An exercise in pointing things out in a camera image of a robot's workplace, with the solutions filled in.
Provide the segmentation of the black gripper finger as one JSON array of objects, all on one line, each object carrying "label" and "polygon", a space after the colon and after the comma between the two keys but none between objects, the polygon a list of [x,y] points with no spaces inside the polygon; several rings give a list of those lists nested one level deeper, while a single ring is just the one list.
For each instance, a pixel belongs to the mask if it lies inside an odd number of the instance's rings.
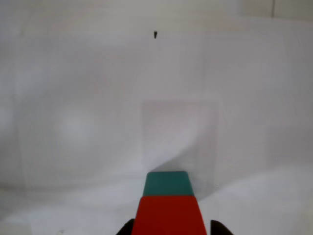
[{"label": "black gripper finger", "polygon": [[118,231],[117,235],[131,235],[134,225],[134,219],[130,219],[124,226]]},{"label": "black gripper finger", "polygon": [[232,232],[220,221],[210,221],[210,234],[211,235],[232,235]]}]

